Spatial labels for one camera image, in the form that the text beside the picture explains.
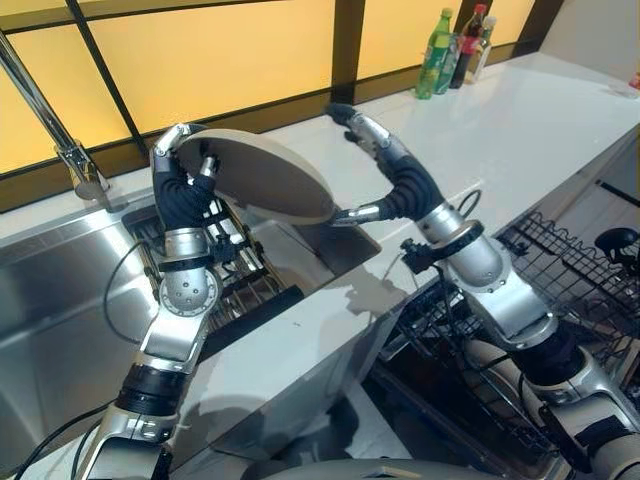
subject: robotic hand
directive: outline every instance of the robotic hand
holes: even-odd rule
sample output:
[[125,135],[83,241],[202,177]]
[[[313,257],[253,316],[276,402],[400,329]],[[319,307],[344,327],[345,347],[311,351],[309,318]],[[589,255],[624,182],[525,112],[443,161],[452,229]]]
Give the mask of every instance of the robotic hand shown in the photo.
[[151,150],[156,206],[165,226],[160,308],[84,457],[79,480],[167,475],[170,455],[163,444],[178,422],[184,387],[207,337],[206,316],[221,290],[205,268],[211,259],[202,229],[215,198],[218,160],[202,152],[200,173],[190,184],[174,155],[184,137],[204,128],[175,125]]
[[414,273],[437,262],[461,290],[545,403],[540,416],[563,456],[600,480],[639,479],[638,412],[512,269],[506,248],[449,205],[420,162],[381,125],[350,105],[331,104],[327,113],[393,184],[384,198],[339,212],[334,225],[413,220],[427,244],[405,241],[403,260]]

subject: faucet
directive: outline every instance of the faucet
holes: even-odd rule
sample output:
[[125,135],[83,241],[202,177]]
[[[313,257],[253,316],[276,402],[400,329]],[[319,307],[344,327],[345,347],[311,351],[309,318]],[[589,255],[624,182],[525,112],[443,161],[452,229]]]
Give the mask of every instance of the faucet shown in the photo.
[[82,144],[73,139],[44,98],[33,77],[0,30],[0,64],[55,143],[56,155],[69,168],[73,189],[83,200],[104,200],[109,184]]

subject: dish rack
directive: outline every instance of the dish rack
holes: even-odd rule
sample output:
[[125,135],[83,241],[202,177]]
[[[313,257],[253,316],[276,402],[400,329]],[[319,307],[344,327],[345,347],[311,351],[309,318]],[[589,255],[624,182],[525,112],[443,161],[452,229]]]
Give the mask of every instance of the dish rack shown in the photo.
[[[640,388],[633,378],[640,350],[638,278],[537,211],[498,239],[510,250],[514,269],[546,300],[563,328],[573,331],[638,406]],[[626,253],[637,256],[638,247],[636,242]],[[372,378],[398,394],[468,463],[520,480],[570,478],[571,468],[528,411],[522,386],[505,388],[496,374],[504,359],[478,365],[467,358],[468,342],[490,338],[456,287],[432,282],[404,308],[396,333],[381,351]],[[416,362],[422,373],[415,373]]]

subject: stainless steel sink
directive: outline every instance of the stainless steel sink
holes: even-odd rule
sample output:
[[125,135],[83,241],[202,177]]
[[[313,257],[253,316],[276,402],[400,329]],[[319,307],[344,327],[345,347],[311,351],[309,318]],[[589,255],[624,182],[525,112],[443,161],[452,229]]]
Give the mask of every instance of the stainless steel sink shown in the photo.
[[[101,300],[118,260],[133,245],[123,219],[153,206],[150,191],[0,241],[0,476],[48,433],[113,398],[136,347],[107,327]],[[235,211],[282,282],[299,295],[210,336],[211,355],[326,283],[374,256],[358,228],[293,227]],[[112,286],[109,312],[120,331],[140,338],[157,309],[143,262],[132,255]],[[61,436],[60,445],[87,424]]]

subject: countertop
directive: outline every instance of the countertop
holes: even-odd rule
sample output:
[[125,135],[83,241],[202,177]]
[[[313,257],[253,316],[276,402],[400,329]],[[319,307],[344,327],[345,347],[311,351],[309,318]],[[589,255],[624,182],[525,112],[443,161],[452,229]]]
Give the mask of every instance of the countertop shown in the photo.
[[[395,133],[429,169],[452,203],[483,190],[474,212],[487,233],[509,223],[584,167],[640,121],[640,101],[618,96],[618,80],[541,53],[488,67],[479,83],[429,101],[401,92],[357,108]],[[264,135],[307,158],[336,203],[349,207],[385,194],[389,182],[327,116]],[[147,170],[112,180],[128,193],[150,186]],[[81,210],[72,193],[9,212],[0,237]],[[401,262],[406,238],[421,241],[407,220],[365,225],[381,252],[203,362],[182,411],[233,408],[216,425],[227,431],[358,336],[416,289]],[[430,277],[422,274],[417,284]],[[53,452],[26,478],[68,478],[75,442]]]

